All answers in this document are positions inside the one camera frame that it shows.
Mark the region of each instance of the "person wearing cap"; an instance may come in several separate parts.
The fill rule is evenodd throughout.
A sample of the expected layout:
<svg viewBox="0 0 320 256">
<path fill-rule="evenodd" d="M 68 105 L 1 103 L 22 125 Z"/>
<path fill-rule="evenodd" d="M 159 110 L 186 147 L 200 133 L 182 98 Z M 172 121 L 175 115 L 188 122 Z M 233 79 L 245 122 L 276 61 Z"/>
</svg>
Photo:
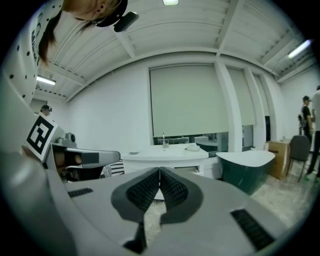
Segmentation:
<svg viewBox="0 0 320 256">
<path fill-rule="evenodd" d="M 305 126 L 302 129 L 303 129 L 304 135 L 308 138 L 311 144 L 313 129 L 312 129 L 310 109 L 308 107 L 311 102 L 311 99 L 308 96 L 304 96 L 302 100 L 303 100 L 303 107 L 301 109 L 301 112 L 303 115 L 303 119 L 305 120 Z"/>
<path fill-rule="evenodd" d="M 306 175 L 304 176 L 307 181 L 310 179 L 310 174 L 315 168 L 320 150 L 320 85 L 316 88 L 316 93 L 312 96 L 312 119 L 315 122 L 315 135 L 310 166 L 306 172 Z M 320 164 L 318 164 L 316 181 L 320 182 Z"/>
<path fill-rule="evenodd" d="M 40 112 L 47 117 L 47 116 L 50 116 L 50 112 L 52 112 L 52 108 L 49 107 L 48 105 L 43 105 L 41 107 Z"/>
</svg>

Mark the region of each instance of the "white table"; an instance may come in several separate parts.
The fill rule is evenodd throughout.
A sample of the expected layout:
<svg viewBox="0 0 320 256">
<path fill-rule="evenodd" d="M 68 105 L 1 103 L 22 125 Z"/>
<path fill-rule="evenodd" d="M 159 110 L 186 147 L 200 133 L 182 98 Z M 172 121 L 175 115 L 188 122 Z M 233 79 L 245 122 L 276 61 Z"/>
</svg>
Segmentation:
<svg viewBox="0 0 320 256">
<path fill-rule="evenodd" d="M 162 145 L 153 145 L 140 150 L 137 154 L 121 154 L 125 173 L 152 167 L 196 167 L 198 170 L 196 174 L 203 176 L 205 159 L 209 157 L 209 154 L 203 149 L 196 152 L 188 151 L 186 150 L 188 145 L 195 145 L 195 143 L 169 145 L 168 148 L 163 148 Z M 155 199 L 164 199 L 160 190 Z"/>
</svg>

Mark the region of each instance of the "fluorescent light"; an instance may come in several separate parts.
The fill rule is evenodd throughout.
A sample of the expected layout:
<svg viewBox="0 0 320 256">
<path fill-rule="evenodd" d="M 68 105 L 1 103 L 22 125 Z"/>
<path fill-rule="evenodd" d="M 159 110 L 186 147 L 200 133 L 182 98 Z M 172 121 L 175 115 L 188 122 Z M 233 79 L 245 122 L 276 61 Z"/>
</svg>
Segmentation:
<svg viewBox="0 0 320 256">
<path fill-rule="evenodd" d="M 49 84 L 49 85 L 55 85 L 56 84 L 56 81 L 55 80 L 51 80 L 51 79 L 49 79 L 49 78 L 45 78 L 45 77 L 43 77 L 43 76 L 41 76 L 41 75 L 38 75 L 37 77 L 36 77 L 36 79 L 37 79 L 37 81 L 40 81 L 40 82 L 44 82 L 44 83 L 47 83 L 47 84 Z"/>
<path fill-rule="evenodd" d="M 174 6 L 179 4 L 179 0 L 163 0 L 165 6 Z"/>
<path fill-rule="evenodd" d="M 295 48 L 292 52 L 289 53 L 288 57 L 294 58 L 299 53 L 301 53 L 303 50 L 305 50 L 309 45 L 311 45 L 311 40 L 307 40 L 304 43 L 300 44 L 297 48 Z"/>
</svg>

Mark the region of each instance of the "striped object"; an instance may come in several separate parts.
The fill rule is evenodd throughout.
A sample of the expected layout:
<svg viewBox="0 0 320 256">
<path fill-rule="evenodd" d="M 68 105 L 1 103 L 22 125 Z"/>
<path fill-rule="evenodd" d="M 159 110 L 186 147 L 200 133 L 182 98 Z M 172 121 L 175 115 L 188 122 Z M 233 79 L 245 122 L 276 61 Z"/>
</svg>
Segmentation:
<svg viewBox="0 0 320 256">
<path fill-rule="evenodd" d="M 125 174 L 125 168 L 124 168 L 124 163 L 122 160 L 119 162 L 115 162 L 109 165 L 106 165 L 103 167 L 100 179 L 101 178 L 106 178 L 106 177 L 111 177 L 111 176 L 119 176 Z"/>
</svg>

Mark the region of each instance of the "gray chair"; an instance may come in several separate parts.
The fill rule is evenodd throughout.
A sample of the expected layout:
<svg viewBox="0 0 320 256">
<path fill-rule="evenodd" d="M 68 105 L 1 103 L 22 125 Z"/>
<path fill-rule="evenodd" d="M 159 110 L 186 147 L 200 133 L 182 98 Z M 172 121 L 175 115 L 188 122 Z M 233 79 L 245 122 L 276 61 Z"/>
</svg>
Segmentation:
<svg viewBox="0 0 320 256">
<path fill-rule="evenodd" d="M 301 174 L 299 176 L 299 180 L 301 179 L 301 176 L 305 169 L 306 161 L 308 160 L 308 156 L 310 153 L 310 142 L 306 136 L 302 135 L 295 135 L 290 141 L 290 159 L 291 164 L 289 170 L 291 171 L 292 165 L 294 163 L 294 160 L 303 162 L 303 167 L 301 170 Z"/>
</svg>

